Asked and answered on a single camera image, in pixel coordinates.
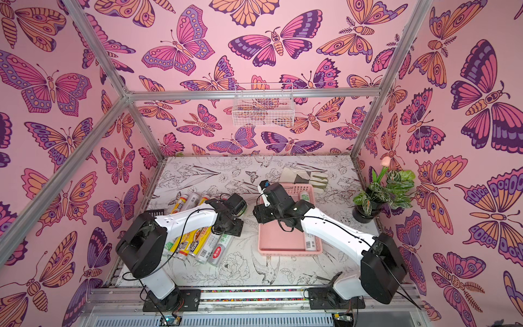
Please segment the pink plastic basket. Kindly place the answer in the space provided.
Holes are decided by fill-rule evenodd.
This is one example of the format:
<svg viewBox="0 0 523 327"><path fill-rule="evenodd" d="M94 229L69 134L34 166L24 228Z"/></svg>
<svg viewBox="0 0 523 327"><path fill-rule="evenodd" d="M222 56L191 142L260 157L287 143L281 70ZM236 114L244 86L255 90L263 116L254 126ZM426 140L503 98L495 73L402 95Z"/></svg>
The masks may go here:
<svg viewBox="0 0 523 327"><path fill-rule="evenodd" d="M311 200L315 204L313 187L309 184L281 184L287 193L295 200L300 199L300 192L307 191L311 194ZM316 237L317 251L305 251L304 233L299 230L284 232L280 229L278 222L259 224L258 252L267 256L318 256L322 252L322 243Z"/></svg>

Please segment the white green wrap roll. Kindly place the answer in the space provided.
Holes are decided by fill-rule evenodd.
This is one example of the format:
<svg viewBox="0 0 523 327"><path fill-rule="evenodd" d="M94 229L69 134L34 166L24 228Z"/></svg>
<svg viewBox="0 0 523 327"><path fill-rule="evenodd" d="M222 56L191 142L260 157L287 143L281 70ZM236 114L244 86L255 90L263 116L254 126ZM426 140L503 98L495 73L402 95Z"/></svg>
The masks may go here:
<svg viewBox="0 0 523 327"><path fill-rule="evenodd" d="M313 204L313 201L311 200L311 194L307 191L300 192L300 199ZM304 238L305 238L305 251L306 252L316 252L317 251L316 237L312 234L308 234L305 232Z"/></svg>

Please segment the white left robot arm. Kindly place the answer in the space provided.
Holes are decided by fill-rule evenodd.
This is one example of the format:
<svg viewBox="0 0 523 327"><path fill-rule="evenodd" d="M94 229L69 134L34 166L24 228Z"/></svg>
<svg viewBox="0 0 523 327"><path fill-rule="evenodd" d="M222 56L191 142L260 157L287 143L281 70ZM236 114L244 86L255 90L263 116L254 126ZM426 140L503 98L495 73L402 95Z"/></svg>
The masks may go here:
<svg viewBox="0 0 523 327"><path fill-rule="evenodd" d="M133 280L138 280L163 301L173 296L177 288L167 274L162 260L165 246L183 235L209 228L213 234L239 237L242 232L241 214L247 203L237 193L226 200L210 199L197 207L170 215L137 216L117 245L117 255L129 269Z"/></svg>

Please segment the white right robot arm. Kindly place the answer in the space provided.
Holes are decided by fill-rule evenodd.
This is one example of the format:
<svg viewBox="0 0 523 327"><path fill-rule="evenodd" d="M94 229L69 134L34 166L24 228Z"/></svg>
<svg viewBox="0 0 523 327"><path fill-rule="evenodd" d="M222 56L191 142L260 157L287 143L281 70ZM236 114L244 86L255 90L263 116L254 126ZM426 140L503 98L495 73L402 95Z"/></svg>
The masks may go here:
<svg viewBox="0 0 523 327"><path fill-rule="evenodd" d="M292 231L313 235L358 264L359 272L342 272L332 280L332 290L338 297L349 300L369 296L389 305L403 288L407 265L392 237L385 233L376 237L346 226L306 200L295 201L280 183L265 180L257 188L263 200L253 210L258 223L278 222Z"/></svg>

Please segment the yellow red wrap roll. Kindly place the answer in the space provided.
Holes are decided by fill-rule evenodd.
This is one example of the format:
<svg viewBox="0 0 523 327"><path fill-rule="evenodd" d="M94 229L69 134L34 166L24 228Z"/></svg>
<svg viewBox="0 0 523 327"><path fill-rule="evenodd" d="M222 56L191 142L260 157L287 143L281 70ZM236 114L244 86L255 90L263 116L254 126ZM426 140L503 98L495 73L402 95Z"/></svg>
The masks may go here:
<svg viewBox="0 0 523 327"><path fill-rule="evenodd" d="M200 201L198 205L204 204L210 198L207 195L200 196ZM186 260L189 255L189 249L193 243L195 237L197 237L202 229L193 230L187 234L180 237L180 243L176 246L176 249L172 252L175 253L174 257L180 260Z"/></svg>

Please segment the green striped folded cloth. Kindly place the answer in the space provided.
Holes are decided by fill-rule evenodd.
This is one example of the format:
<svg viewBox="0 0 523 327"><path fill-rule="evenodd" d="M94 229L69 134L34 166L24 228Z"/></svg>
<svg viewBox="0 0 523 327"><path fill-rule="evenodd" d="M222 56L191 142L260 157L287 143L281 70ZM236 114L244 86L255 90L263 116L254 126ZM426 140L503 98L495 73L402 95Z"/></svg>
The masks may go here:
<svg viewBox="0 0 523 327"><path fill-rule="evenodd" d="M280 178L280 183L309 184L318 193L323 193L328 184L328 175L324 172L298 170L294 168L284 168Z"/></svg>

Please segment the yellow roll far left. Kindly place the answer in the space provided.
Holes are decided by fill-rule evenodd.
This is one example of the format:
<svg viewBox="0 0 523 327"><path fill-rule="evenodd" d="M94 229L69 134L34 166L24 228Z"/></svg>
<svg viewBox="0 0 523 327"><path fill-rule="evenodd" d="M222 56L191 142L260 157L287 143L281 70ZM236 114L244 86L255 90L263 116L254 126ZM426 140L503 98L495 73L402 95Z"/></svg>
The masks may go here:
<svg viewBox="0 0 523 327"><path fill-rule="evenodd" d="M179 199L176 201L174 206L170 209L170 214L175 214L183 210L183 207L187 203L188 195L182 194Z"/></svg>

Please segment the potted green plant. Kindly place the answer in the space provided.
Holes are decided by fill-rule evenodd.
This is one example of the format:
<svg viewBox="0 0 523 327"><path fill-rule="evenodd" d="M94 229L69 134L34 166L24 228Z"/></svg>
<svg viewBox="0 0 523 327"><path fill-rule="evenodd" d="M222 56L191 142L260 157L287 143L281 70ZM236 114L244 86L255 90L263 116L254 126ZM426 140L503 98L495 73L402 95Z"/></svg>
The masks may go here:
<svg viewBox="0 0 523 327"><path fill-rule="evenodd" d="M371 181L355 198L353 217L357 222L370 223L382 208L399 212L412 207L409 192L415 186L415 173L411 170L395 170L392 158L381 159L381 170L371 172Z"/></svg>

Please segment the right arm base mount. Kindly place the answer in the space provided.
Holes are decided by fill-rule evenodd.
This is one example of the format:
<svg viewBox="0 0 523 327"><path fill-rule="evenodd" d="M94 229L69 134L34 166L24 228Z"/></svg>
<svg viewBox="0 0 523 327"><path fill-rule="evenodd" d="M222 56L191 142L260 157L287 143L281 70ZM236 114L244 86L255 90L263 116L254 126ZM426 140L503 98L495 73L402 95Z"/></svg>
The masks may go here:
<svg viewBox="0 0 523 327"><path fill-rule="evenodd" d="M323 287L310 287L304 291L304 298L309 301L311 309L323 309L323 310L347 310L351 309L365 309L366 305L362 297L353 297L348 300L343 299L338 295L334 289L334 284L339 280L342 272L338 272L329 281L326 286Z"/></svg>

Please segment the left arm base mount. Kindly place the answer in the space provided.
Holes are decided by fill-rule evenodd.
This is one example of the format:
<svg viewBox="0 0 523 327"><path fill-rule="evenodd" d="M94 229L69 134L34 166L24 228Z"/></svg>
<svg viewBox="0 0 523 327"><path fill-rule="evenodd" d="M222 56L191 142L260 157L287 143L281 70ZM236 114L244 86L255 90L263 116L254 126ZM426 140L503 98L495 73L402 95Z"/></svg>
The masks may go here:
<svg viewBox="0 0 523 327"><path fill-rule="evenodd" d="M148 291L143 312L193 312L200 305L202 291L200 289L176 288L166 298L158 299L152 291Z"/></svg>

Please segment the aluminium front rail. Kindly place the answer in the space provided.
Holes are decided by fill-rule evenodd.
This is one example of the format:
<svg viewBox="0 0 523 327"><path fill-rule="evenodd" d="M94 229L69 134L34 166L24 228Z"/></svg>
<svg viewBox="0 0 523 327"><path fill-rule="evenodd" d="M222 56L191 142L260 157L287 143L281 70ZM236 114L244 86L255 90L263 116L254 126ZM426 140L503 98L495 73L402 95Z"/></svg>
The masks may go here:
<svg viewBox="0 0 523 327"><path fill-rule="evenodd" d="M77 326L431 326L414 287L404 291L417 304L395 296L389 305L370 297L334 308L311 299L316 286L184 287L181 304L158 312L139 288L94 291Z"/></svg>

